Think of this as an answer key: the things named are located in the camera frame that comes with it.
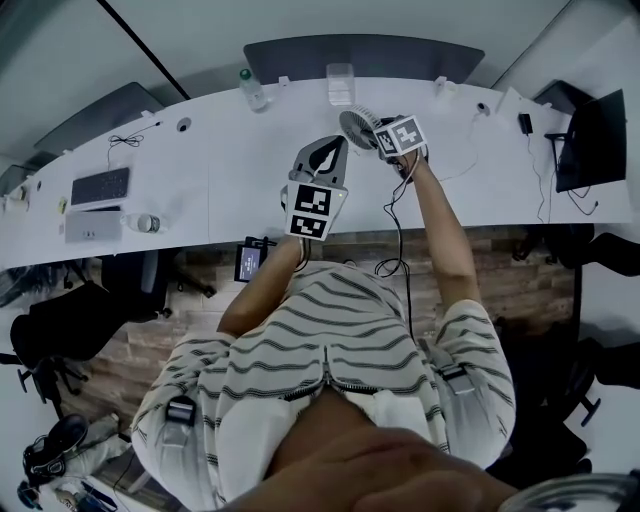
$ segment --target strap buckle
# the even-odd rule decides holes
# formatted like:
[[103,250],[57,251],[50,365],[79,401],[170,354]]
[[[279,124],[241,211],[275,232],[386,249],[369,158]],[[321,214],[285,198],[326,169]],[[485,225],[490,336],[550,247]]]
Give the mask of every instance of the strap buckle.
[[475,391],[476,387],[471,382],[467,370],[455,364],[440,370],[444,381],[451,386],[454,395],[464,395]]
[[186,396],[173,398],[167,404],[166,421],[193,427],[196,419],[196,403]]

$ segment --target curved desk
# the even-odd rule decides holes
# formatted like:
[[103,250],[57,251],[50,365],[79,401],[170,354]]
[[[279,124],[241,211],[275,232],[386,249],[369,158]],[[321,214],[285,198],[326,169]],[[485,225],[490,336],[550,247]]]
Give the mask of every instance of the curved desk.
[[[329,104],[325,80],[265,89],[271,103],[263,113],[251,112],[239,90],[211,94],[129,123],[41,169],[28,182],[29,210],[0,217],[0,268],[281,234],[284,212],[279,191],[287,173],[303,146],[339,133],[341,109]],[[496,115],[502,96],[499,91],[462,85],[450,102],[442,102],[435,96],[433,82],[356,79],[357,102],[379,117],[418,116],[429,142],[431,167],[443,180],[462,225],[540,223],[537,212],[542,199],[534,160],[542,176],[545,204],[540,217],[545,223],[630,222],[625,182],[594,186],[587,198],[577,199],[587,211],[599,202],[589,217],[568,194],[555,192],[555,184],[550,183],[551,145],[543,135],[565,131],[569,116],[521,100],[517,112],[531,115],[534,130],[529,153],[517,112],[510,121]],[[490,116],[476,116],[478,102],[489,106]],[[179,132],[176,126],[185,117],[191,119],[191,127]],[[162,215],[169,221],[169,231],[146,235],[124,229],[118,243],[66,244],[64,217],[57,207],[60,198],[70,198],[72,181],[106,170],[110,135],[127,136],[158,121],[160,126],[142,132],[140,147],[120,144],[110,157],[112,168],[128,165],[132,170],[123,211]],[[476,165],[459,176],[476,159]],[[382,206],[399,183],[395,172],[373,151],[351,148],[345,180],[349,197],[332,231],[393,229]],[[422,226],[411,190],[395,211],[403,228]]]

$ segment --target wooden floor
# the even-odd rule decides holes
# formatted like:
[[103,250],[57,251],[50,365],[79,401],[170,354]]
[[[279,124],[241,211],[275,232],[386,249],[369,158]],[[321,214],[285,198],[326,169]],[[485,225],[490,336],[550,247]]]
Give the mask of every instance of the wooden floor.
[[[573,271],[547,265],[546,254],[533,252],[527,261],[515,262],[511,251],[525,236],[519,227],[482,227],[467,230],[474,251],[485,307],[493,320],[519,320],[529,333],[540,333],[555,321],[571,317]],[[433,333],[442,318],[442,305],[432,272],[429,249],[422,230],[404,232],[404,259],[411,267],[411,302],[416,335]],[[79,412],[93,420],[116,412],[126,429],[142,398],[156,379],[172,347],[189,330],[215,330],[229,303],[242,289],[233,281],[235,244],[190,248],[177,262],[192,276],[212,284],[211,299],[170,285],[167,306],[174,314],[146,324],[127,324],[90,363],[83,367],[90,380],[79,396],[63,392],[65,413]],[[340,234],[314,244],[313,259],[343,262],[373,270],[376,263],[393,258],[395,232]],[[388,278],[400,297],[406,297],[402,273]]]

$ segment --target shirt sleeve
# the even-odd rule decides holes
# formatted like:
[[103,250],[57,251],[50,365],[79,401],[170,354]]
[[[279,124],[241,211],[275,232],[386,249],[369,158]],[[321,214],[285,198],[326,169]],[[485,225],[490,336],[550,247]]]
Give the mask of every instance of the shirt sleeve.
[[[187,335],[176,345],[131,426],[133,447],[145,470],[192,511],[217,508],[217,476],[207,463],[203,429],[204,417],[215,417],[215,411],[202,410],[198,379],[203,368],[228,356],[233,341],[223,333],[206,339]],[[167,404],[179,396],[196,404],[193,427],[166,421]]]
[[[486,468],[502,453],[515,424],[511,372],[489,315],[473,300],[457,302],[429,348],[450,452]],[[438,372],[451,363],[466,371],[473,391],[456,394]]]

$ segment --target water bottle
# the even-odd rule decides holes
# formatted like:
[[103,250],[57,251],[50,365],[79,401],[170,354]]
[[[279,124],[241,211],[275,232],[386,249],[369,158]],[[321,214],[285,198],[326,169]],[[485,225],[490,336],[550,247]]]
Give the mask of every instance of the water bottle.
[[149,213],[129,213],[120,217],[120,224],[138,233],[164,233],[167,221]]
[[240,71],[240,89],[242,89],[245,98],[247,98],[249,108],[254,112],[260,112],[267,106],[267,97],[264,94],[262,85],[248,69]]

